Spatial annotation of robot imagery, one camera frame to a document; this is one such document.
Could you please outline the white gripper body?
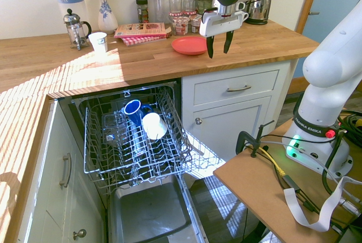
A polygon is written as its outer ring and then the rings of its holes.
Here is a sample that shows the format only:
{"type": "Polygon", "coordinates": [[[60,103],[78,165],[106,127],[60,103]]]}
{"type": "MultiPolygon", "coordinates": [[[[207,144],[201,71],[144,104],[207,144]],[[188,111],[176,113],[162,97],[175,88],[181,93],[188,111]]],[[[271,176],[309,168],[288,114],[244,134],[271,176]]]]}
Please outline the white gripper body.
{"type": "Polygon", "coordinates": [[[199,33],[211,37],[239,29],[243,23],[243,11],[236,11],[230,16],[222,17],[216,11],[205,11],[201,17],[199,33]]]}

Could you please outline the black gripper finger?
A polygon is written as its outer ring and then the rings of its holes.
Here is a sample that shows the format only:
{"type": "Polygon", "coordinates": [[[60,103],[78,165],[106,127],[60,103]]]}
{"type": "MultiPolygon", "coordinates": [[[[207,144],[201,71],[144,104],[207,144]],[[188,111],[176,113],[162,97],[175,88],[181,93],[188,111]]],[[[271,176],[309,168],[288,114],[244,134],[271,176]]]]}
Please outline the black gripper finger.
{"type": "Polygon", "coordinates": [[[206,46],[208,51],[209,58],[213,58],[213,43],[214,43],[214,36],[210,36],[206,38],[206,46]]]}
{"type": "Polygon", "coordinates": [[[225,39],[225,43],[224,43],[224,47],[223,47],[223,52],[225,54],[227,54],[229,51],[230,45],[232,43],[233,35],[234,35],[234,31],[228,31],[226,33],[226,39],[225,39]]]}

